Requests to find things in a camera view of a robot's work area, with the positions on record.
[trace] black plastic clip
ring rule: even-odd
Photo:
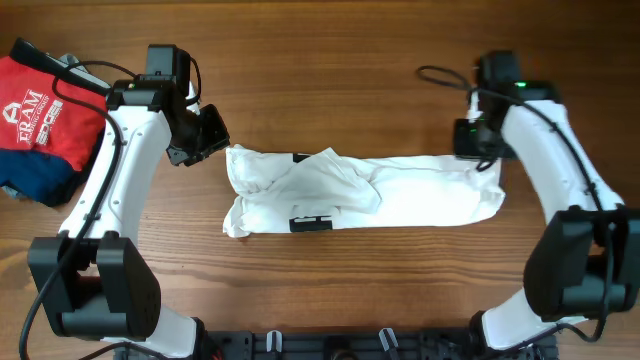
[[[289,230],[294,232],[333,230],[331,220],[323,220],[331,216],[305,216],[301,218],[289,219]]]
[[[400,356],[398,355],[398,340],[396,339],[396,335],[393,333],[393,329],[384,328],[380,330],[378,336],[380,337],[382,348],[384,349],[385,354],[388,354],[389,359],[400,360]]]
[[[82,217],[82,220],[84,220],[84,221],[87,221],[87,220],[95,221],[95,220],[100,220],[101,217],[102,217],[102,214],[98,213],[98,214],[96,214],[96,216],[94,216],[91,219],[89,219],[89,213],[86,213]]]
[[[301,162],[302,160],[304,160],[304,159],[306,159],[308,157],[309,157],[309,155],[294,153],[293,154],[293,162],[297,164],[297,163]]]

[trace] red fabric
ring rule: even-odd
[[[53,78],[10,57],[0,59],[0,148],[55,155],[81,171],[105,120],[55,96]],[[104,97],[89,90],[59,81],[58,91],[106,110]]]

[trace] white logo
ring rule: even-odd
[[[38,133],[38,137],[36,138],[36,142],[38,144],[47,144],[47,140],[49,139],[49,130],[51,129],[53,123],[56,122],[58,115],[60,115],[60,110],[62,110],[62,102],[53,100],[53,104],[51,104],[51,107],[49,107],[47,115],[45,115],[44,120],[42,120],[42,126],[40,127],[40,132]]]
[[[33,131],[36,125],[38,125],[40,116],[48,102],[49,96],[29,89],[22,100],[22,104],[11,103],[5,106],[2,115],[8,123],[17,125],[18,143],[24,141],[31,145]],[[61,108],[62,102],[59,100],[54,100],[53,104],[49,107],[43,123],[40,126],[38,137],[36,138],[38,144],[46,145],[51,126],[56,121],[58,115],[60,115]]]
[[[7,120],[8,122],[12,124],[17,124],[18,110],[20,110],[20,104],[11,103],[4,107],[4,110],[2,111],[2,115],[4,116],[4,119]]]

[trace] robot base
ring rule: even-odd
[[[378,333],[354,334],[286,334],[282,335],[281,352],[267,351],[267,334],[248,331],[209,332],[224,360],[557,360],[554,336],[510,354],[495,357],[471,355],[470,332],[467,328],[427,329],[398,333],[397,352],[385,352]],[[215,359],[207,354],[202,359]],[[143,360],[146,355],[131,350],[118,350],[115,360]]]

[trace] robotic arm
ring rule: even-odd
[[[107,108],[118,129],[107,125],[88,184],[58,236],[36,238],[29,250],[29,267],[41,291],[87,220],[108,171],[114,134],[120,131],[122,151],[114,182],[73,261],[65,264],[43,301],[57,335],[135,344],[141,358],[462,359],[500,357],[500,351],[519,351],[524,358],[531,355],[530,343],[562,324],[600,318],[603,309],[604,317],[627,311],[635,303],[640,263],[632,261],[640,256],[640,215],[626,210],[599,177],[571,131],[555,90],[548,83],[523,82],[513,56],[499,52],[478,64],[479,90],[470,96],[472,116],[458,121],[454,144],[461,157],[492,156],[495,161],[517,155],[540,197],[548,227],[527,262],[522,290],[457,330],[398,336],[391,329],[359,335],[207,333],[198,319],[161,305],[159,283],[136,249],[138,222],[162,152],[166,150],[174,165],[189,166],[229,144],[215,107],[198,111],[185,100],[189,92],[193,95],[189,61],[175,46],[152,45],[147,75],[116,82]],[[557,124],[555,130],[531,107]],[[593,185],[585,182],[582,170]],[[597,193],[598,200],[587,190]],[[589,255],[594,240],[607,247],[605,254]],[[610,254],[613,262],[608,261]],[[78,274],[90,263],[97,265],[99,277]],[[128,354],[117,356],[125,359]]]

